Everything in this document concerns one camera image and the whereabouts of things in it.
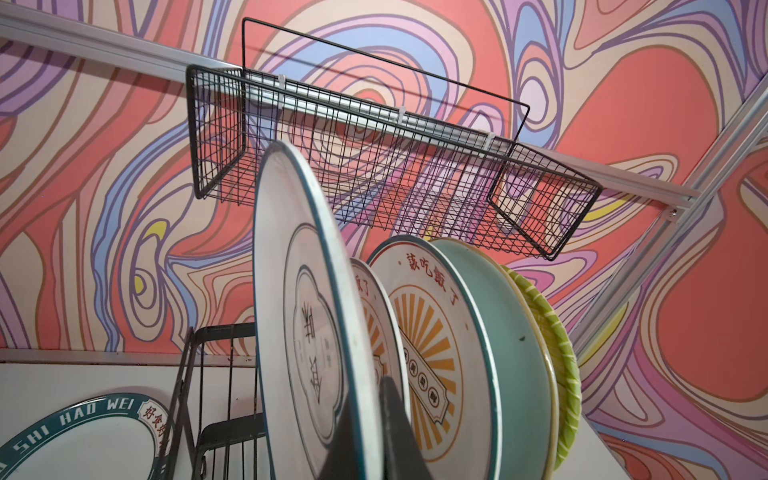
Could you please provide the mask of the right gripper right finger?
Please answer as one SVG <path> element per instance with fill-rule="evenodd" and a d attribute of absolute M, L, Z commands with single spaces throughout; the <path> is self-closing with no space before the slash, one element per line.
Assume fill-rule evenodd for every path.
<path fill-rule="evenodd" d="M 384 478 L 431 479 L 396 383 L 389 376 L 380 380 L 379 403 L 383 429 Z"/>

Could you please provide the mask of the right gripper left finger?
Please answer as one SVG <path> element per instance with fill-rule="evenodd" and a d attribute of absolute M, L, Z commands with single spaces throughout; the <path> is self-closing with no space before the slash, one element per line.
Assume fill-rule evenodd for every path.
<path fill-rule="evenodd" d="M 355 480 L 358 475 L 358 458 L 353 441 L 352 415 L 349 402 L 346 401 L 318 479 Z"/>

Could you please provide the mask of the white plate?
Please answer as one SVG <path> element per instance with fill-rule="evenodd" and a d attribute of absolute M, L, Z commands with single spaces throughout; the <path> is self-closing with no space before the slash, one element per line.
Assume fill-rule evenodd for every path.
<path fill-rule="evenodd" d="M 308 161 L 285 141 L 260 164 L 253 272 L 269 457 L 279 479 L 317 479 L 349 402 L 357 479 L 384 473 L 378 388 L 350 258 Z"/>

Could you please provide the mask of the pale green flower plate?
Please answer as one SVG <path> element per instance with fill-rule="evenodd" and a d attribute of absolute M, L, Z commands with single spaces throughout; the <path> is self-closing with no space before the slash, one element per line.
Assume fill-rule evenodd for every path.
<path fill-rule="evenodd" d="M 432 244 L 457 268 L 479 308 L 500 383 L 502 479 L 549 479 L 558 408 L 554 372 L 520 289 L 502 266 L 455 239 Z"/>

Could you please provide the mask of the yellow striped plate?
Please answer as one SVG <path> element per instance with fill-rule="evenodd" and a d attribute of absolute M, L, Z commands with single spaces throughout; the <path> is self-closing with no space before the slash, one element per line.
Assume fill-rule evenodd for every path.
<path fill-rule="evenodd" d="M 579 367 L 568 333 L 545 296 L 523 275 L 505 268 L 521 291 L 543 336 L 550 358 L 558 396 L 557 441 L 554 469 L 566 460 L 575 443 L 582 411 Z"/>

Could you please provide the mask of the black rimmed lettered plate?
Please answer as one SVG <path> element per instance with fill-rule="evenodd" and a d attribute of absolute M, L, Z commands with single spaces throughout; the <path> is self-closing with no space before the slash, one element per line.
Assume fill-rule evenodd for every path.
<path fill-rule="evenodd" d="M 1 446 L 3 479 L 157 479 L 172 431 L 151 396 L 112 393 L 81 401 L 33 423 Z"/>

